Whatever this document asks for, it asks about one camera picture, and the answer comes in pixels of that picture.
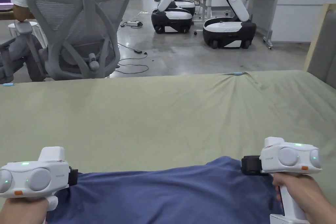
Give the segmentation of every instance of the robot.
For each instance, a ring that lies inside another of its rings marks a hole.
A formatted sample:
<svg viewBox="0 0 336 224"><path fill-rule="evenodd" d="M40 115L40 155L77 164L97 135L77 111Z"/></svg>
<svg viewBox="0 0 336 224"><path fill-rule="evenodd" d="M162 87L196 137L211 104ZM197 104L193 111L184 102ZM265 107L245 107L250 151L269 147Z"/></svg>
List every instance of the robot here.
<svg viewBox="0 0 336 224"><path fill-rule="evenodd" d="M287 172L294 176L320 172L319 149L310 144L286 143L282 138L268 137L260 156L244 156L241 170L246 175L268 175ZM271 214L270 224L309 224L303 210L285 186L280 187L284 215Z"/></svg>
<svg viewBox="0 0 336 224"><path fill-rule="evenodd" d="M0 168L0 197L46 198L48 211L58 205L57 191L76 185L78 170L73 170L64 160L62 147L45 147L38 161L14 162Z"/></svg>
<svg viewBox="0 0 336 224"><path fill-rule="evenodd" d="M174 0L169 4L168 8L182 8L189 11L191 15L194 15L196 10L195 4L189 0Z"/></svg>
<svg viewBox="0 0 336 224"><path fill-rule="evenodd" d="M193 15L182 8L170 8L174 0L161 0L152 13L152 24L156 33L187 33L193 22Z"/></svg>
<svg viewBox="0 0 336 224"><path fill-rule="evenodd" d="M203 38L212 48L244 48L252 44L257 26L249 20L242 0L227 0L235 17L219 17L206 20L203 26Z"/></svg>

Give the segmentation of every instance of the gray floor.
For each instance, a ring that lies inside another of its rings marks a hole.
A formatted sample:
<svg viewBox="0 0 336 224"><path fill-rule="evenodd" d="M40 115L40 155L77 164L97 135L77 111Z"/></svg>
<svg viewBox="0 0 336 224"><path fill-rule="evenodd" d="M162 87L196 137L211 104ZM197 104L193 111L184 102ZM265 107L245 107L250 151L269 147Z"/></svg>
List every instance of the gray floor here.
<svg viewBox="0 0 336 224"><path fill-rule="evenodd" d="M248 50L213 50L208 47L201 33L194 36L188 34L156 34L151 23L151 12L157 6L154 0L130 0L124 20L130 20L140 10L149 14L140 14L137 19L143 22L141 29L120 28L118 42L129 47L148 52L148 57L141 60L124 60L122 64L147 65L149 70L138 74L122 74L114 72L112 77L184 75L203 73L225 73L235 71L267 71L303 69L309 48L307 44L278 44L272 51L263 44L262 37L257 35ZM0 22L0 40L9 38L6 25ZM200 29L195 23L192 29ZM143 55L120 47L122 58L139 58ZM123 72L140 72L144 66L122 66ZM26 68L15 74L14 82L29 82Z"/></svg>

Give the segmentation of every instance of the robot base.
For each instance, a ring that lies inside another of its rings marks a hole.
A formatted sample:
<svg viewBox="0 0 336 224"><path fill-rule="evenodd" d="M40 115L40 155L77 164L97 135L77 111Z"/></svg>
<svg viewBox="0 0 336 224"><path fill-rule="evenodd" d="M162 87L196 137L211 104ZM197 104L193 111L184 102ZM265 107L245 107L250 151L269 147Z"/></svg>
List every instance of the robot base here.
<svg viewBox="0 0 336 224"><path fill-rule="evenodd" d="M181 32L187 33L193 22L193 16L187 10L180 8L166 9L152 13L152 24L156 33Z"/></svg>
<svg viewBox="0 0 336 224"><path fill-rule="evenodd" d="M233 22L230 17L211 18L204 23L203 38L206 44L214 49L248 49L256 30L256 24L251 22Z"/></svg>
<svg viewBox="0 0 336 224"><path fill-rule="evenodd" d="M307 220L289 220L280 214L271 214L269 216L270 224L309 224Z"/></svg>
<svg viewBox="0 0 336 224"><path fill-rule="evenodd" d="M174 2L170 3L168 8L182 8L190 12L192 16L194 16L196 11L195 4L189 0L175 0Z"/></svg>

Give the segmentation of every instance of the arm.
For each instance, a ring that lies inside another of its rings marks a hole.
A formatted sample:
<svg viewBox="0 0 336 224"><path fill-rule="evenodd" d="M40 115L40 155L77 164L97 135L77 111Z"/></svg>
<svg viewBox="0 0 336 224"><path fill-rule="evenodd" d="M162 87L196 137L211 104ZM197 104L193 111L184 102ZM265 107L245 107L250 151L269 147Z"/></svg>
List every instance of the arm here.
<svg viewBox="0 0 336 224"><path fill-rule="evenodd" d="M35 18L34 15L30 12L28 7L14 5L13 13L14 13L14 17L20 22L24 22L26 19Z"/></svg>
<svg viewBox="0 0 336 224"><path fill-rule="evenodd" d="M328 202L312 177L275 173L273 184L287 187L289 194L303 209L311 224L336 224L336 209Z"/></svg>

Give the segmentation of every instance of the person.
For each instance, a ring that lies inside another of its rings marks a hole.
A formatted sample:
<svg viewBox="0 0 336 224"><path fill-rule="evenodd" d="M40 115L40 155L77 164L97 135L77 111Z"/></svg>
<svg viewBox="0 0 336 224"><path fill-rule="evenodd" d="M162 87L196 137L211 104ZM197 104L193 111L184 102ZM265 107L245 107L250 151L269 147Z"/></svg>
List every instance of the person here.
<svg viewBox="0 0 336 224"><path fill-rule="evenodd" d="M290 195L306 213L310 224L336 223L336 209L328 202L318 183L312 177L306 175L293 177L284 173L275 173L273 184L287 187ZM24 198L7 199L0 211L0 223L42 224L48 205L46 199L33 202Z"/></svg>
<svg viewBox="0 0 336 224"><path fill-rule="evenodd" d="M23 22L26 19L34 18L34 16L28 9L26 0L11 0L11 2L14 4L14 17L18 21ZM40 50L42 46L38 39L35 36L33 36L32 39L37 51ZM45 79L45 74L40 72L38 65L36 64L24 37L18 36L16 40L10 45L9 51L12 61L18 60L20 58L23 58L25 60L29 77L33 82L40 82Z"/></svg>

